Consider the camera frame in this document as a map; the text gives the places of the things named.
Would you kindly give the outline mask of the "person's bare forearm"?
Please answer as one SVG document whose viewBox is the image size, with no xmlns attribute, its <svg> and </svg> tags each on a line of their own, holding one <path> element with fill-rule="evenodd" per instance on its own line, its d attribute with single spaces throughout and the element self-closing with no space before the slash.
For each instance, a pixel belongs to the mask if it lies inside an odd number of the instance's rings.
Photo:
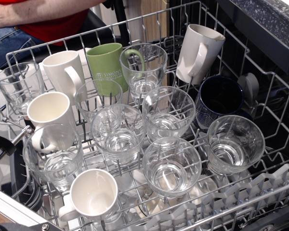
<svg viewBox="0 0 289 231">
<path fill-rule="evenodd" d="M 27 0 L 0 4 L 0 28 L 63 18 L 94 7 L 102 0 Z"/>
</svg>

